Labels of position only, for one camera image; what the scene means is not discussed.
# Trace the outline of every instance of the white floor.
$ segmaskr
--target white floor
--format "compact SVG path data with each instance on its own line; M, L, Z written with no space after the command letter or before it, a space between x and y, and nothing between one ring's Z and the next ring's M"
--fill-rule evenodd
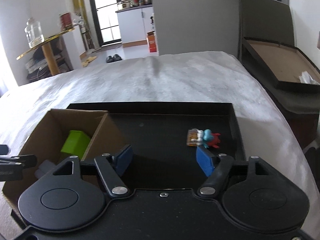
M106 63L106 59L108 56L113 56L114 54L118 54L122 59L129 58L138 58L138 57L147 57L147 56L158 56L157 52L149 52L148 45L140 45L134 47L123 48L122 46L117 49L109 49L106 51L95 52L90 54L90 57L97 56L97 58L89 63L88 66L98 65L101 63Z

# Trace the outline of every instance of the countertop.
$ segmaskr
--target countertop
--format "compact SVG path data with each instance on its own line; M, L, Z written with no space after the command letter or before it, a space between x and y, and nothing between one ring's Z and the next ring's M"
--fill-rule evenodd
M151 7L151 6L153 6L153 5L152 4L141 5L141 6L131 7L131 8L127 8L127 9L122 9L122 10L116 11L116 13L130 11L130 10L134 10L134 9L141 9L141 8L146 8L146 7Z

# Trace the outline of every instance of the wrinkled fabric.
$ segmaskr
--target wrinkled fabric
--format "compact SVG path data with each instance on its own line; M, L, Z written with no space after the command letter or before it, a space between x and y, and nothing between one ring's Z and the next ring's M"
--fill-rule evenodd
M16 155L49 109L122 101L233 103L246 156L262 157L308 195L310 211L303 230L320 239L320 196L295 136L261 85L224 52L89 65L18 87L0 98L0 143Z

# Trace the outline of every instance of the clear plastic jug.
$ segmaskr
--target clear plastic jug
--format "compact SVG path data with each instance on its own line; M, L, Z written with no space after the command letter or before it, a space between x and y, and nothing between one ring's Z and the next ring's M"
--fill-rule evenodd
M30 48L33 48L44 41L39 21L35 21L33 18L30 18L24 31L26 33Z

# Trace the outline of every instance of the black slipper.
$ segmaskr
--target black slipper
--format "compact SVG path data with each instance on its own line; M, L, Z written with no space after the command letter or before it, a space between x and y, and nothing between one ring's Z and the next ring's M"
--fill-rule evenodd
M114 62L114 61L115 60L111 56L108 56L107 59L106 59L106 63L111 63L111 62Z
M114 54L113 55L113 60L114 61L119 61L119 60L122 60L122 58L118 54Z

